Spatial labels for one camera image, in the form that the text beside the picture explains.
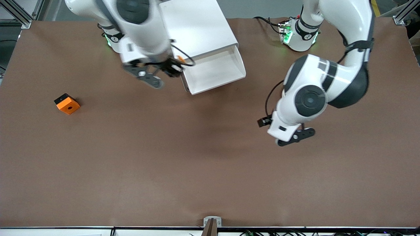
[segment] brown tabletop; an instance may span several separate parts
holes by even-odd
[[[365,97],[278,147],[256,121],[305,52],[228,21],[247,76],[194,96],[126,74],[94,22],[23,30],[0,87],[0,226],[418,226],[420,69],[405,28],[376,19]],[[321,30],[309,53],[338,60],[339,34]],[[63,93],[82,103],[72,115],[55,107]]]

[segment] orange cube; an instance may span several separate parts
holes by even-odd
[[[54,100],[54,102],[57,108],[67,115],[70,115],[80,108],[80,105],[76,102],[76,100],[70,97],[67,93],[61,95],[59,98]]]

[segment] cable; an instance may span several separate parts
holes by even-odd
[[[345,52],[344,55],[340,58],[340,60],[337,61],[337,64],[340,64],[340,62],[342,62],[346,56],[347,53]]]
[[[261,17],[261,16],[256,16],[256,17],[254,17],[253,19],[261,19],[261,20],[265,21],[266,23],[268,23],[268,24],[270,24],[270,25],[273,25],[273,26],[278,26],[278,25],[276,25],[276,24],[274,24],[274,23],[271,23],[271,21],[270,21],[270,17],[268,18],[268,21],[267,21],[265,18]]]
[[[183,63],[182,61],[180,61],[180,60],[177,60],[177,59],[173,59],[174,61],[176,61],[176,62],[178,62],[179,64],[181,64],[181,65],[183,65],[183,66],[195,66],[195,61],[190,57],[190,56],[188,56],[185,52],[183,52],[181,49],[179,49],[177,46],[175,46],[175,45],[173,45],[173,44],[171,44],[171,46],[172,47],[174,47],[174,48],[176,48],[178,51],[180,51],[182,54],[184,54],[189,60],[191,60],[191,62],[192,62],[192,64],[187,64],[187,63]]]
[[[397,232],[397,231],[393,231],[393,230],[389,230],[389,229],[381,229],[381,228],[377,228],[377,229],[374,229],[374,230],[372,230],[371,232],[369,232],[369,233],[366,233],[366,234],[363,234],[363,235],[365,235],[365,236],[367,236],[367,235],[369,235],[369,234],[371,234],[371,233],[373,233],[373,232],[376,232],[376,231],[380,231],[379,233],[387,233],[387,234],[389,234],[390,236],[403,236],[404,234],[403,233],[401,233],[401,232]]]
[[[261,17],[261,16],[256,16],[256,17],[254,17],[253,19],[261,19],[261,20],[263,20],[264,22],[266,22],[267,24],[269,24],[270,26],[271,26],[271,28],[274,30],[274,32],[276,32],[277,34],[281,34],[281,35],[286,35],[286,33],[283,33],[283,32],[279,32],[279,31],[277,31],[273,26],[277,26],[278,27],[278,25],[279,24],[282,24],[282,23],[284,23],[284,22],[286,22],[286,21],[282,21],[282,22],[279,22],[278,24],[274,24],[274,23],[272,23],[271,21],[270,21],[270,17],[268,18],[268,20],[266,20],[266,19],[264,19],[263,17]]]
[[[281,84],[281,83],[283,83],[284,82],[284,80],[282,80],[282,81],[280,81],[280,82],[278,82],[273,88],[272,88],[272,90],[270,91],[270,93],[268,94],[268,96],[267,96],[267,99],[265,100],[265,114],[268,116],[268,111],[267,111],[267,104],[268,104],[268,99],[270,98],[270,96],[271,96],[271,94],[273,93],[273,91]]]
[[[117,230],[115,229],[115,226],[114,227],[112,227],[112,229],[111,229],[111,233],[110,233],[110,236],[115,236],[115,232],[116,232]]]

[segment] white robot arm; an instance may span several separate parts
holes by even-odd
[[[358,102],[368,89],[367,63],[373,47],[373,13],[368,0],[304,0],[300,18],[281,26],[282,41],[305,51],[323,19],[334,25],[346,46],[344,65],[306,55],[295,61],[284,80],[282,98],[272,115],[258,121],[279,146],[313,136],[315,130],[297,130],[317,118],[330,104],[344,108]]]
[[[188,55],[186,57],[192,64],[185,63],[182,58],[179,60],[173,57],[171,47],[174,46],[165,29],[157,0],[65,0],[65,2],[76,15],[97,20],[110,46],[121,54],[121,59],[124,58],[123,68],[153,88],[159,89],[163,86],[160,78],[155,76],[158,70],[162,70],[170,77],[177,77],[182,73],[182,66],[194,65],[194,60]],[[130,55],[130,60],[126,60],[127,54]],[[156,70],[149,73],[147,71],[149,66],[155,67]]]

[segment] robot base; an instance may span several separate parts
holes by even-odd
[[[293,51],[304,52],[315,43],[318,32],[315,36],[308,34],[309,40],[303,40],[302,37],[296,33],[296,22],[297,19],[291,19],[285,22],[284,25],[278,27],[279,32],[286,34],[280,34],[280,41],[282,44],[286,44]]]

